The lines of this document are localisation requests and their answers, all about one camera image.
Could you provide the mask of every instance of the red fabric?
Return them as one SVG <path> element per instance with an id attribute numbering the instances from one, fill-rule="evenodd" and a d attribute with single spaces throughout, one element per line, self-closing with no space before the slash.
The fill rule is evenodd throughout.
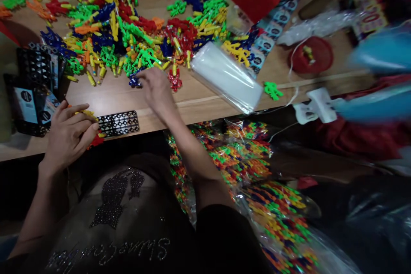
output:
<path id="1" fill-rule="evenodd" d="M 351 100 L 410 80 L 411 74 L 383 77 L 371 89 L 341 97 Z M 398 159 L 401 158 L 398 149 L 411 144 L 410 129 L 404 122 L 367 125 L 347 122 L 344 118 L 338 117 L 336 121 L 328 124 L 323 124 L 319 120 L 313 124 L 320 143 L 340 155 L 373 161 Z"/>
<path id="2" fill-rule="evenodd" d="M 298 178 L 297 190 L 301 191 L 303 189 L 309 188 L 311 186 L 318 185 L 318 182 L 311 177 L 301 177 Z"/>

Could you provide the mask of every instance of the red lid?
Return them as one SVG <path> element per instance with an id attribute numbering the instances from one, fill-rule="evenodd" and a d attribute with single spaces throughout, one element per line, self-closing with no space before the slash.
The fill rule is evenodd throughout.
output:
<path id="1" fill-rule="evenodd" d="M 293 51 L 290 52 L 288 60 L 290 67 L 292 53 Z M 297 73 L 321 73 L 328 70 L 333 61 L 330 43 L 317 36 L 311 36 L 295 50 L 292 56 L 292 69 Z"/>

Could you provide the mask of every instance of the hand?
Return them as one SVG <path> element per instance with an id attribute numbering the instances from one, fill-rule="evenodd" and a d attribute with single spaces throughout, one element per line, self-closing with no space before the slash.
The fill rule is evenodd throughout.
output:
<path id="1" fill-rule="evenodd" d="M 63 101 L 51 119 L 47 151 L 39 167 L 39 172 L 47 176 L 62 171 L 76 161 L 98 133 L 99 125 L 93 118 L 84 113 L 75 115 L 87 109 L 88 104 L 67 106 L 67 101 Z"/>
<path id="2" fill-rule="evenodd" d="M 168 126 L 170 121 L 180 118 L 170 82 L 163 71 L 152 67 L 139 72 L 136 77 L 140 78 L 147 104 L 164 124 Z"/>

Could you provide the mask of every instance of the white wire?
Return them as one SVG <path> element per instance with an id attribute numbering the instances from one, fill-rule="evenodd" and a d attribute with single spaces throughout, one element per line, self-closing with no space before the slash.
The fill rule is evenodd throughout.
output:
<path id="1" fill-rule="evenodd" d="M 283 109 L 283 108 L 285 108 L 285 107 L 287 107 L 287 106 L 282 106 L 282 107 L 279 107 L 279 108 L 276 108 L 276 109 L 274 109 L 274 110 L 270 110 L 270 111 L 267 111 L 267 112 L 257 111 L 257 112 L 255 112 L 254 114 L 256 114 L 256 115 L 262 115 L 262 114 L 272 113 L 272 112 L 274 112 L 274 111 Z"/>
<path id="2" fill-rule="evenodd" d="M 298 47 L 300 47 L 302 44 L 304 44 L 305 41 L 308 40 L 308 39 L 309 39 L 309 37 L 306 38 L 306 39 L 304 39 L 304 40 L 303 40 L 301 43 L 299 43 L 299 44 L 294 48 L 294 50 L 292 51 L 290 71 L 288 72 L 288 81 L 289 81 L 290 83 L 294 83 L 294 81 L 291 80 L 291 72 L 292 72 L 292 67 L 293 67 L 292 59 L 293 59 L 293 57 L 294 57 L 295 51 L 297 50 Z M 287 107 L 288 105 L 290 105 L 290 104 L 295 100 L 295 98 L 298 96 L 299 88 L 300 88 L 300 86 L 298 86 L 298 85 L 295 86 L 295 93 L 294 93 L 293 97 L 290 99 L 290 101 L 288 102 L 288 104 L 286 105 L 286 107 Z"/>
<path id="3" fill-rule="evenodd" d="M 272 135 L 271 138 L 270 138 L 270 140 L 268 141 L 268 143 L 270 143 L 270 142 L 273 140 L 273 137 L 274 137 L 275 135 L 278 135 L 279 133 L 284 132 L 286 129 L 288 129 L 288 128 L 292 127 L 293 125 L 296 125 L 296 124 L 298 124 L 298 122 L 293 123 L 293 124 L 287 126 L 286 128 L 283 128 L 281 131 L 278 131 L 277 133 L 275 133 L 274 135 Z"/>

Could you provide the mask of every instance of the left hand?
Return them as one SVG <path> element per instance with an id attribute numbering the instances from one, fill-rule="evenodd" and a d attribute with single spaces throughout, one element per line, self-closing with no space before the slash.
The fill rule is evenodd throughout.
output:
<path id="1" fill-rule="evenodd" d="M 63 101 L 51 119 L 47 151 L 39 166 L 39 173 L 46 173 L 47 176 L 62 171 L 76 161 L 98 133 L 99 125 L 93 118 L 84 113 L 75 115 L 87 109 L 88 104 L 67 107 L 67 101 Z"/>

